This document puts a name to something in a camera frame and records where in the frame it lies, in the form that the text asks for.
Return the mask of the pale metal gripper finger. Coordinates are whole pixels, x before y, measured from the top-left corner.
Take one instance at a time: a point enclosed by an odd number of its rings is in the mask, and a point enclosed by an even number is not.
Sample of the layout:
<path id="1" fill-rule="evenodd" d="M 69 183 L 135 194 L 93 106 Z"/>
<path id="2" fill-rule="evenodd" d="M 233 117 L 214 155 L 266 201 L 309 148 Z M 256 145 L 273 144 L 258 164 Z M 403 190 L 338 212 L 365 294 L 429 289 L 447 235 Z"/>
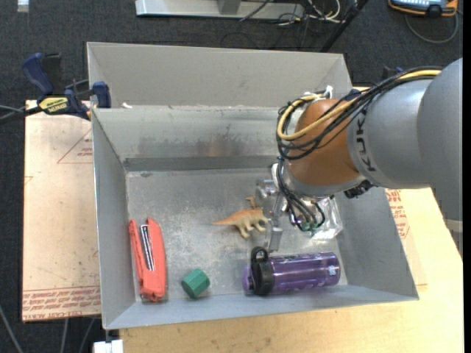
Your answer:
<path id="1" fill-rule="evenodd" d="M 258 179 L 255 185 L 255 204 L 262 207 L 275 194 L 275 182 L 272 179 Z"/>
<path id="2" fill-rule="evenodd" d="M 276 252 L 280 248 L 280 241 L 283 236 L 283 228 L 271 226 L 269 230 L 267 251 Z"/>

